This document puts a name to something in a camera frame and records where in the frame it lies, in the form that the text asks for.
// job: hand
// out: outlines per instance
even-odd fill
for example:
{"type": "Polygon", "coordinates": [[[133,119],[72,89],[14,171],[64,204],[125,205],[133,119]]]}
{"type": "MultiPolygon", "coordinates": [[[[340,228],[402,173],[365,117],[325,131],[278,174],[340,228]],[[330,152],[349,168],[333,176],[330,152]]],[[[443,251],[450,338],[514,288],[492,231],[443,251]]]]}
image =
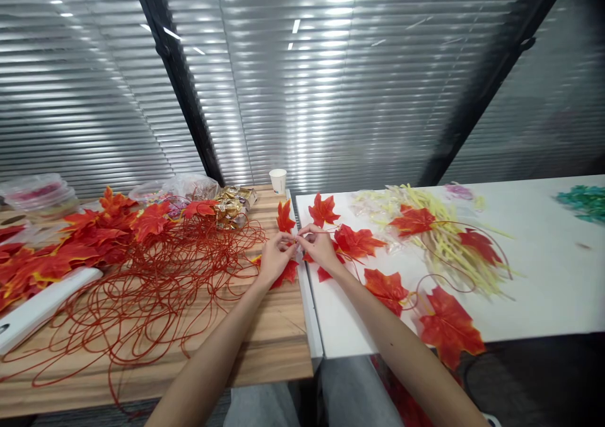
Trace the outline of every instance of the hand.
{"type": "Polygon", "coordinates": [[[287,246],[292,241],[294,237],[289,233],[278,232],[263,245],[263,256],[256,280],[266,284],[267,288],[273,285],[273,282],[284,272],[288,261],[296,254],[298,243],[287,246]]]}
{"type": "Polygon", "coordinates": [[[330,234],[325,230],[320,229],[317,225],[309,224],[306,227],[303,227],[301,231],[298,232],[296,241],[324,270],[330,272],[342,266],[342,263],[339,262],[334,247],[332,246],[330,234]]]}

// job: horizontal blind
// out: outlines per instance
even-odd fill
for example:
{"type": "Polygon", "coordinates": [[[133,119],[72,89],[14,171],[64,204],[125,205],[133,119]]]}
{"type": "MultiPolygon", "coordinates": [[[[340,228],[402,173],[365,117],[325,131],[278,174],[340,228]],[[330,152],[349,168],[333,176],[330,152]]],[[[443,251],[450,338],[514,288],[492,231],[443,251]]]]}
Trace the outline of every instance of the horizontal blind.
{"type": "Polygon", "coordinates": [[[602,0],[558,0],[442,182],[602,173],[602,0]]]}
{"type": "Polygon", "coordinates": [[[0,0],[0,181],[81,198],[204,169],[138,0],[0,0]]]}
{"type": "Polygon", "coordinates": [[[308,193],[417,183],[534,1],[168,6],[226,181],[268,183],[284,168],[294,193],[308,193]]]}

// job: gray floor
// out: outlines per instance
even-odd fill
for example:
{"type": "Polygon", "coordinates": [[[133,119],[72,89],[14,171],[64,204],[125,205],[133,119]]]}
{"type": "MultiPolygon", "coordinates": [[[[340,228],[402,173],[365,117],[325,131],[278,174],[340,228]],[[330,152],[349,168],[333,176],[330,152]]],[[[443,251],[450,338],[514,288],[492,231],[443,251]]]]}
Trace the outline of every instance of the gray floor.
{"type": "MultiPolygon", "coordinates": [[[[496,416],[503,427],[596,425],[589,421],[602,389],[605,335],[564,336],[490,344],[479,358],[464,356],[459,368],[478,407],[496,416]]],[[[156,401],[126,404],[129,411],[151,410],[156,401]]],[[[207,426],[222,425],[229,408],[226,391],[207,426]]],[[[0,427],[106,427],[144,425],[129,421],[113,406],[50,413],[0,421],[0,427]]]]}

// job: white cup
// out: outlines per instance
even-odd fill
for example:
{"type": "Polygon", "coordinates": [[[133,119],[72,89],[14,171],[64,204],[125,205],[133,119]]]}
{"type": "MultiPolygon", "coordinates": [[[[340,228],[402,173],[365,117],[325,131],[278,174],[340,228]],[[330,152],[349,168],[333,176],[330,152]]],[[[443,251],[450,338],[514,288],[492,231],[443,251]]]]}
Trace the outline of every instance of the white cup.
{"type": "Polygon", "coordinates": [[[271,177],[271,184],[273,185],[273,192],[277,195],[285,195],[285,175],[287,171],[284,169],[273,169],[269,172],[271,177]]]}

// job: tangled red wire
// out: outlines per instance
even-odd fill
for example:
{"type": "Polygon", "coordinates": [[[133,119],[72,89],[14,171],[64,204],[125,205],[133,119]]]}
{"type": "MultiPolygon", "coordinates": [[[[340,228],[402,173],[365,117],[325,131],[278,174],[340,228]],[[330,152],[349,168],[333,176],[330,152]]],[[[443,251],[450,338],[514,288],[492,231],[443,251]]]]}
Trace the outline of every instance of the tangled red wire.
{"type": "Polygon", "coordinates": [[[257,221],[246,221],[236,230],[218,230],[216,225],[215,216],[194,215],[151,240],[133,243],[125,263],[63,303],[47,326],[54,330],[48,346],[24,350],[24,344],[3,358],[3,363],[25,367],[0,382],[35,370],[32,386],[48,386],[108,358],[109,387],[121,408],[112,382],[117,368],[157,362],[173,344],[189,357],[187,340],[204,332],[218,309],[227,312],[225,303],[241,297],[232,279],[251,277],[240,275],[254,266],[246,252],[264,242],[265,233],[257,221]],[[189,321],[191,309],[197,314],[189,321]],[[57,376],[62,360],[83,351],[89,353],[89,362],[57,376]],[[37,356],[41,360],[31,365],[37,356]]]}

